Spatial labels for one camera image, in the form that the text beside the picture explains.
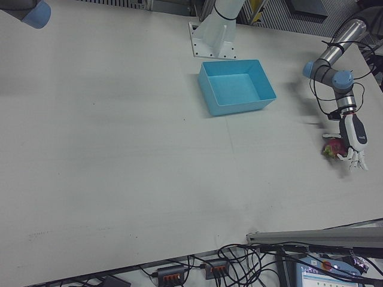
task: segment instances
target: robot finger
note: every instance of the robot finger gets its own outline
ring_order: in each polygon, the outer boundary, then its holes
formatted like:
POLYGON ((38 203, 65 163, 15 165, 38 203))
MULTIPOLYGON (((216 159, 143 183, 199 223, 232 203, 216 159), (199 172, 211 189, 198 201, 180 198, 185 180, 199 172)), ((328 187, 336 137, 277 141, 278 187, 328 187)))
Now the robot finger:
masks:
POLYGON ((324 133, 324 134, 322 135, 322 137, 324 137, 325 139, 327 139, 327 138, 341 139, 341 138, 342 138, 341 135, 338 134, 338 133, 324 133))

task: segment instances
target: robotic arm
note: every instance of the robotic arm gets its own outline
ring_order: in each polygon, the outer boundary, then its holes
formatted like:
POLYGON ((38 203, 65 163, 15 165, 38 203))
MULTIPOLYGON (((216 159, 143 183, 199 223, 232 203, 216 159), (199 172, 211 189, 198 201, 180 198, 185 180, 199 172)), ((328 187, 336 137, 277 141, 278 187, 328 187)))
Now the robotic arm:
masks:
POLYGON ((333 43, 327 43, 325 52, 314 62, 308 62, 303 75, 321 82, 334 90, 338 109, 329 113, 329 120, 339 120, 339 134, 323 135, 325 138, 341 138, 348 148, 346 157, 338 154, 341 160, 351 162, 350 167, 368 170, 364 161, 367 147, 367 134, 356 112, 357 105, 352 88, 354 77, 351 71, 337 71, 332 65, 344 54, 353 41, 359 41, 367 32, 379 35, 383 19, 383 7, 371 7, 359 12, 345 23, 344 32, 333 43))
POLYGON ((36 29, 44 27, 50 18, 50 7, 44 0, 0 0, 0 10, 36 29))

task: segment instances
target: mounting plate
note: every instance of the mounting plate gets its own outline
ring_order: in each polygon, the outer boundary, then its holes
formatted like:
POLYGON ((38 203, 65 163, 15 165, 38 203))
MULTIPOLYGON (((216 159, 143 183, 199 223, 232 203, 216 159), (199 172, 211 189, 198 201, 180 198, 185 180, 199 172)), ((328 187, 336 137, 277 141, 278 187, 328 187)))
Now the mounting plate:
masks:
POLYGON ((199 23, 189 22, 189 33, 191 39, 191 47, 193 48, 194 57, 211 58, 211 59, 237 59, 233 42, 224 42, 220 54, 213 52, 213 48, 203 42, 202 39, 194 38, 194 31, 198 28, 199 23))

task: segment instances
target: black cable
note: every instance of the black cable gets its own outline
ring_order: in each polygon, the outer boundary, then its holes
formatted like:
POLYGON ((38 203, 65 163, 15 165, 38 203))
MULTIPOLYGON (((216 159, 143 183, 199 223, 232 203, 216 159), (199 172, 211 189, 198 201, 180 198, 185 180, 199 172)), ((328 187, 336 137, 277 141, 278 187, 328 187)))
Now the black cable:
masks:
POLYGON ((383 13, 381 14, 381 21, 379 22, 379 28, 378 28, 378 31, 376 33, 377 35, 379 35, 382 26, 383 26, 383 13))
POLYGON ((28 7, 28 8, 7 8, 7 7, 0 7, 0 10, 5 10, 5 11, 27 11, 27 10, 32 10, 34 8, 36 8, 37 6, 37 0, 34 0, 34 5, 32 7, 28 7))
POLYGON ((187 265, 189 266, 188 269, 187 269, 187 273, 186 273, 186 276, 185 276, 185 279, 184 279, 184 283, 186 283, 186 280, 189 278, 189 274, 190 274, 190 270, 194 267, 194 261, 195 259, 193 258, 193 264, 190 265, 190 257, 187 256, 187 265))
POLYGON ((227 287, 226 274, 223 270, 221 270, 221 276, 222 276, 223 283, 224 283, 225 287, 227 287))
POLYGON ((140 265, 138 265, 138 268, 140 268, 147 276, 152 277, 152 275, 146 272, 140 265))
POLYGON ((370 263, 375 268, 375 270, 377 272, 379 272, 380 275, 383 276, 383 271, 378 266, 376 266, 376 264, 374 262, 372 262, 370 259, 365 258, 365 257, 363 257, 363 259, 366 260, 368 263, 370 263))
MULTIPOLYGON (((354 44, 360 44, 360 45, 363 45, 365 47, 367 47, 371 52, 372 54, 376 57, 376 54, 375 54, 375 50, 369 45, 369 44, 365 44, 363 42, 360 42, 360 41, 342 41, 342 42, 337 42, 336 44, 346 44, 346 43, 354 43, 354 44)), ((358 78, 354 78, 354 80, 360 80, 360 79, 363 79, 364 77, 368 76, 369 74, 372 73, 372 71, 374 70, 374 68, 372 68, 366 75, 363 75, 361 77, 358 77, 358 78)))
POLYGON ((171 263, 177 263, 177 264, 181 264, 183 266, 187 266, 189 269, 192 269, 192 268, 199 268, 199 266, 194 266, 194 264, 190 265, 190 264, 185 264, 185 263, 182 263, 182 262, 179 262, 179 261, 176 261, 176 260, 172 260, 172 259, 167 259, 165 261, 169 261, 171 263))
MULTIPOLYGON (((312 82, 312 79, 310 78, 310 82, 309 82, 310 90, 311 90, 311 93, 314 94, 314 91, 313 91, 312 86, 311 86, 311 82, 312 82)), ((322 100, 323 102, 332 102, 333 100, 336 100, 336 99, 322 99, 322 98, 320 98, 320 97, 318 97, 318 96, 317 96, 317 98, 318 98, 319 100, 322 100)))
MULTIPOLYGON (((233 251, 231 250, 231 248, 229 248, 229 252, 233 255, 233 257, 235 258, 235 255, 233 253, 233 251)), ((246 281, 248 280, 247 279, 247 272, 245 271, 244 267, 242 266, 242 264, 239 262, 239 260, 237 259, 237 263, 239 264, 239 266, 241 267, 242 271, 244 272, 244 276, 246 278, 246 281)))
MULTIPOLYGON (((223 249, 220 249, 221 253, 218 254, 218 256, 219 256, 220 258, 222 258, 222 259, 228 259, 228 257, 223 253, 222 250, 223 250, 223 249)), ((260 259, 259 255, 257 254, 257 252, 253 252, 252 255, 256 255, 256 256, 257 256, 257 258, 258 258, 258 260, 259 260, 260 268, 261 268, 261 267, 262 267, 262 263, 261 263, 261 259, 260 259)), ((245 283, 241 283, 241 281, 243 281, 247 276, 250 276, 251 273, 255 272, 256 267, 257 267, 257 264, 256 264, 253 268, 251 268, 250 270, 248 270, 248 272, 245 272, 245 274, 244 274, 241 278, 239 278, 238 273, 236 272, 235 267, 232 266, 233 271, 236 273, 237 280, 233 280, 233 279, 228 275, 228 277, 233 281, 233 283, 230 284, 230 285, 228 285, 228 287, 231 287, 231 286, 233 286, 233 285, 235 285, 235 284, 237 284, 238 286, 241 286, 241 285, 243 285, 243 286, 247 286, 247 285, 248 285, 248 283, 247 283, 248 280, 247 280, 245 283)))
POLYGON ((234 21, 234 20, 237 19, 236 17, 231 19, 231 18, 227 18, 227 17, 223 16, 223 15, 218 11, 217 7, 215 6, 215 2, 214 2, 214 10, 215 10, 215 12, 217 12, 217 14, 218 14, 221 18, 223 18, 223 19, 225 19, 225 20, 227 20, 227 21, 234 21))
MULTIPOLYGON (((258 245, 258 246, 251 246, 251 247, 249 247, 249 246, 243 246, 243 245, 242 245, 242 247, 243 247, 243 248, 248 247, 248 248, 250 248, 250 249, 254 249, 254 248, 259 248, 259 247, 261 247, 261 246, 275 246, 275 245, 281 245, 281 244, 286 244, 286 243, 297 243, 297 244, 300 244, 300 245, 308 245, 307 243, 303 243, 303 242, 284 242, 284 243, 278 243, 278 244, 272 244, 272 245, 258 245)), ((305 263, 304 261, 301 261, 301 260, 295 259, 295 258, 293 258, 293 257, 290 257, 289 255, 286 255, 286 257, 289 257, 289 258, 292 259, 294 262, 299 262, 299 263, 302 263, 303 265, 310 265, 310 264, 305 263)), ((274 262, 271 262, 271 263, 269 263, 269 264, 266 264, 263 268, 265 268, 266 266, 271 265, 271 264, 273 264, 273 263, 274 263, 274 262)), ((321 270, 321 269, 318 268, 318 267, 314 267, 314 266, 311 266, 311 267, 314 268, 314 269, 317 269, 318 271, 324 271, 324 270, 321 270)), ((348 276, 348 277, 345 277, 345 276, 341 276, 341 275, 338 275, 338 274, 333 274, 333 273, 331 273, 331 272, 327 272, 327 271, 324 271, 323 273, 325 273, 325 274, 327 274, 327 275, 329 275, 329 276, 331 276, 331 277, 334 277, 334 278, 336 278, 336 279, 339 279, 339 280, 343 280, 343 281, 347 281, 347 280, 349 280, 349 276, 348 276)))
POLYGON ((95 287, 95 286, 92 285, 92 284, 88 284, 89 279, 88 279, 86 282, 83 282, 83 281, 80 281, 80 280, 77 280, 77 279, 71 279, 71 280, 72 280, 73 282, 83 284, 81 287, 84 287, 84 286, 95 287))
MULTIPOLYGON (((312 255, 310 255, 310 254, 307 254, 307 253, 306 253, 306 255, 307 255, 308 257, 311 257, 311 258, 313 258, 313 259, 319 261, 320 263, 324 264, 324 261, 320 260, 319 258, 314 257, 314 256, 312 256, 312 255)), ((336 268, 335 268, 335 270, 338 271, 338 272, 341 272, 341 273, 345 273, 345 274, 347 274, 347 275, 349 275, 349 276, 355 276, 355 277, 361 277, 361 278, 364 278, 363 276, 356 275, 356 274, 351 274, 350 272, 347 272, 347 271, 345 271, 345 270, 336 269, 336 268)))
POLYGON ((138 268, 140 268, 141 269, 141 271, 142 272, 144 272, 148 277, 149 277, 149 279, 150 279, 150 281, 153 283, 153 285, 154 286, 157 286, 156 284, 155 284, 155 282, 153 281, 153 279, 152 279, 152 275, 151 274, 149 274, 148 272, 146 272, 140 265, 137 265, 138 266, 138 268))
POLYGON ((308 267, 311 267, 313 269, 316 269, 317 271, 320 271, 322 273, 324 273, 325 275, 328 275, 332 278, 335 278, 337 280, 340 280, 340 281, 343 281, 343 282, 349 282, 349 283, 359 283, 359 284, 367 284, 367 285, 373 285, 373 282, 374 280, 377 280, 377 279, 370 279, 370 278, 365 278, 365 277, 362 277, 362 278, 356 278, 356 277, 350 277, 350 276, 344 276, 344 275, 341 275, 341 274, 334 274, 332 272, 329 272, 329 271, 326 271, 326 270, 323 270, 317 266, 313 266, 311 264, 308 264, 302 260, 299 260, 299 259, 296 259, 292 256, 289 256, 287 255, 286 253, 284 254, 284 256, 282 255, 278 255, 277 256, 280 256, 280 257, 285 257, 285 258, 288 258, 290 259, 291 261, 294 261, 294 262, 297 262, 297 263, 301 263, 303 265, 306 265, 308 267))
POLYGON ((346 20, 343 21, 343 23, 339 26, 339 28, 335 31, 334 35, 332 36, 331 38, 331 41, 330 42, 333 42, 335 40, 335 38, 337 37, 338 33, 342 30, 343 26, 351 20, 352 17, 354 17, 356 14, 358 14, 360 11, 357 11, 355 12, 354 14, 352 14, 351 16, 349 16, 346 20))
POLYGON ((363 106, 363 104, 364 104, 364 92, 366 91, 366 89, 365 89, 364 85, 361 84, 361 83, 355 83, 355 84, 360 85, 363 88, 363 92, 361 93, 361 104, 360 104, 360 107, 359 107, 359 109, 357 109, 355 111, 355 112, 358 112, 361 109, 361 107, 363 106))
POLYGON ((278 272, 276 272, 275 270, 266 268, 266 269, 263 269, 263 270, 261 271, 261 273, 264 272, 264 271, 271 271, 271 272, 275 273, 276 276, 278 277, 279 285, 281 286, 281 282, 282 282, 282 280, 281 280, 281 276, 278 274, 278 272))
POLYGON ((326 66, 326 65, 322 65, 322 66, 320 66, 320 67, 315 71, 315 73, 314 73, 314 79, 313 79, 313 82, 314 82, 314 85, 313 85, 313 87, 314 87, 314 91, 313 91, 313 94, 314 94, 314 96, 315 96, 315 98, 316 98, 316 100, 317 100, 317 103, 318 103, 318 106, 319 106, 319 109, 321 110, 321 112, 322 112, 323 114, 325 114, 325 115, 330 115, 330 113, 325 112, 325 111, 323 110, 323 108, 322 108, 322 106, 321 106, 320 98, 318 97, 318 94, 317 94, 317 88, 316 88, 316 86, 315 86, 315 78, 316 78, 316 76, 317 76, 317 73, 318 73, 319 69, 320 69, 321 67, 323 67, 323 66, 326 66))

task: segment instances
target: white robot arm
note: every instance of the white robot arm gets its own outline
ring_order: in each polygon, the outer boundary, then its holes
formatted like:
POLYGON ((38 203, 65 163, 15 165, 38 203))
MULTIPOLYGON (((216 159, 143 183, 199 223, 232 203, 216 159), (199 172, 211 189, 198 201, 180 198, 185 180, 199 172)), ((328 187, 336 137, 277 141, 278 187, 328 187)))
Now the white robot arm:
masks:
POLYGON ((337 71, 332 65, 355 41, 361 40, 367 32, 379 35, 383 28, 383 7, 363 10, 345 23, 344 32, 328 45, 325 52, 314 62, 308 62, 303 69, 304 76, 333 88, 338 109, 327 114, 329 120, 339 120, 339 134, 323 135, 325 138, 341 138, 348 154, 337 157, 350 161, 350 167, 367 170, 364 161, 364 149, 367 147, 367 134, 356 112, 357 105, 352 88, 354 77, 350 71, 337 71))

